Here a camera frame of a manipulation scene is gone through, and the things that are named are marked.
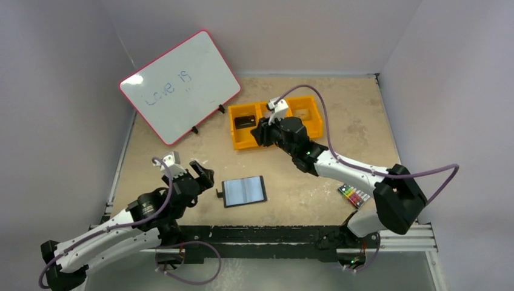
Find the yellow three-compartment tray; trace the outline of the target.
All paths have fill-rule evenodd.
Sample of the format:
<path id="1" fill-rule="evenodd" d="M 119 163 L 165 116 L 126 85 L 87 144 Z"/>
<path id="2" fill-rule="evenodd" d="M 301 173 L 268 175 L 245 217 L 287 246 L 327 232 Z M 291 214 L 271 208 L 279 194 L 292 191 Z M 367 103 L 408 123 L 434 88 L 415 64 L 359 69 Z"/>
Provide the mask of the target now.
<path id="1" fill-rule="evenodd" d="M 285 101 L 289 105 L 289 110 L 286 114 L 287 117 L 293 117 L 294 110 L 309 109 L 312 117 L 311 120 L 302 121 L 304 126 L 307 128 L 307 134 L 312 139 L 323 137 L 324 123 L 313 96 L 286 98 Z M 252 102 L 242 105 L 231 105 L 229 107 L 229 119 L 233 148 L 235 150 L 257 148 L 258 145 L 250 131 L 257 126 L 260 118 L 268 118 L 270 114 L 271 112 L 268 111 L 267 103 L 265 101 Z M 247 115 L 255 115 L 256 126 L 236 130 L 233 121 L 234 118 Z"/>

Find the black leather card holder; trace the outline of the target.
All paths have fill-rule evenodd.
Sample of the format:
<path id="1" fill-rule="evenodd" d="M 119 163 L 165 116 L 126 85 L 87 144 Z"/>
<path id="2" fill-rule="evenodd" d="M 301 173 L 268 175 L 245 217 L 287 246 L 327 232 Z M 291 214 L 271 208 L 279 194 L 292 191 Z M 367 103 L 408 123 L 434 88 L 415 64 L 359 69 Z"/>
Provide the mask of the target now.
<path id="1" fill-rule="evenodd" d="M 263 176 L 252 176 L 223 181 L 216 197 L 223 199 L 224 207 L 237 207 L 267 201 Z"/>

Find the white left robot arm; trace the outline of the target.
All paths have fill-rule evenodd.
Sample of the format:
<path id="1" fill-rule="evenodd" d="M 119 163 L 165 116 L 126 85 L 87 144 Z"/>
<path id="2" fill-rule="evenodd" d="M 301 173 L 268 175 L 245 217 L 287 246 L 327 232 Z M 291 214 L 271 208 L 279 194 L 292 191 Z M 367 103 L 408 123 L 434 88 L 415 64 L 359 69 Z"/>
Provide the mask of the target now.
<path id="1" fill-rule="evenodd" d="M 214 186 L 214 171 L 192 161 L 197 174 L 193 177 L 171 156 L 152 161 L 163 172 L 165 187 L 139 195 L 123 211 L 76 238 L 41 244 L 45 267 L 38 278 L 40 288 L 74 290 L 89 274 L 140 250 L 202 244 L 198 235 L 187 236 L 177 220 Z"/>

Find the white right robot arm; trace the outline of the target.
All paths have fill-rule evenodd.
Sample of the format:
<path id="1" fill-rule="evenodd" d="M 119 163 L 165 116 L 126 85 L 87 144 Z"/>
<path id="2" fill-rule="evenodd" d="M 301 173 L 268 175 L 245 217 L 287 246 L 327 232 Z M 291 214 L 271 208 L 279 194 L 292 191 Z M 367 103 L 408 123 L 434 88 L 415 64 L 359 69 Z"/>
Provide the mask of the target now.
<path id="1" fill-rule="evenodd" d="M 356 161 L 345 165 L 332 155 L 327 146 L 309 138 L 299 118 L 287 117 L 273 123 L 261 118 L 250 133 L 257 145 L 275 145 L 286 152 L 300 171 L 337 180 L 372 197 L 369 205 L 353 212 L 342 224 L 340 238 L 349 247 L 381 230 L 406 234 L 428 204 L 413 178 L 401 178 L 401 175 L 409 174 L 406 167 L 395 164 L 392 168 L 382 169 Z M 381 170 L 386 176 L 378 174 Z"/>

